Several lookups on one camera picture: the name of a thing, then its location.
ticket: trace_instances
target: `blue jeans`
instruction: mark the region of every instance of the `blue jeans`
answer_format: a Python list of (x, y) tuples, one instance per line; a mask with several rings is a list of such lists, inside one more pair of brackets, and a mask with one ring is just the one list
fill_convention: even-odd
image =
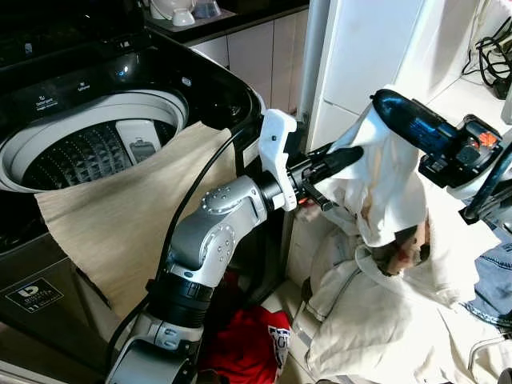
[(475, 261), (480, 276), (474, 286), (477, 298), (463, 305), (484, 322), (512, 330), (512, 237), (490, 226), (502, 243)]

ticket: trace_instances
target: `black washing machine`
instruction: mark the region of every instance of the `black washing machine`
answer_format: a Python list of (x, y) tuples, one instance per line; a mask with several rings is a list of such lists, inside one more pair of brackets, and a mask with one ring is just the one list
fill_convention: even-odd
[[(106, 342), (87, 309), (94, 286), (48, 234), (34, 193), (121, 172), (199, 120), (243, 130), (242, 173), (261, 126), (244, 82), (143, 23), (137, 0), (0, 13), (0, 360), (66, 382), (101, 379)], [(24, 300), (35, 291), (42, 301)]]

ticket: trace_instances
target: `white wall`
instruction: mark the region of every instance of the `white wall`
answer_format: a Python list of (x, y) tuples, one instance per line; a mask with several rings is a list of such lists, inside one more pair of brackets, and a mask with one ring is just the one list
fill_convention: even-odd
[(428, 1), (438, 0), (331, 0), (308, 150), (339, 138), (366, 108), (370, 95), (395, 82)]
[(478, 0), (424, 3), (397, 85), (428, 102), (457, 78), (466, 63)]
[(508, 16), (503, 6), (495, 0), (490, 0), (485, 11), (483, 24), (476, 34), (477, 40), (485, 36), (492, 36)]

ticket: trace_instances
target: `logo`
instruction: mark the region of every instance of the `logo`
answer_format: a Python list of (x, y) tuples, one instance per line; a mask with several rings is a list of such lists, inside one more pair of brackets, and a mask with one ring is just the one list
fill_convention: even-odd
[(27, 286), (25, 288), (21, 288), (18, 293), (23, 296), (24, 298), (28, 298), (30, 296), (32, 296), (33, 294), (36, 294), (37, 292), (39, 292), (39, 288), (37, 288), (36, 286)]
[(39, 278), (6, 295), (6, 298), (31, 314), (63, 297), (64, 295), (44, 278)]
[(278, 364), (277, 375), (281, 374), (282, 368), (285, 365), (286, 356), (288, 355), (288, 345), (290, 343), (290, 331), (285, 328), (276, 328), (268, 326), (269, 335), (274, 341), (274, 356)]

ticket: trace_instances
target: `floor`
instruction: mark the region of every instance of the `floor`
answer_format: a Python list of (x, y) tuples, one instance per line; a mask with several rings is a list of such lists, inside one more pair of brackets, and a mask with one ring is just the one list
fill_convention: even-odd
[[(285, 281), (262, 304), (271, 312), (284, 310), (290, 319), (300, 306), (300, 288), (291, 281)], [(316, 381), (309, 375), (306, 366), (307, 346), (295, 332), (291, 332), (288, 357), (277, 384), (313, 384)]]

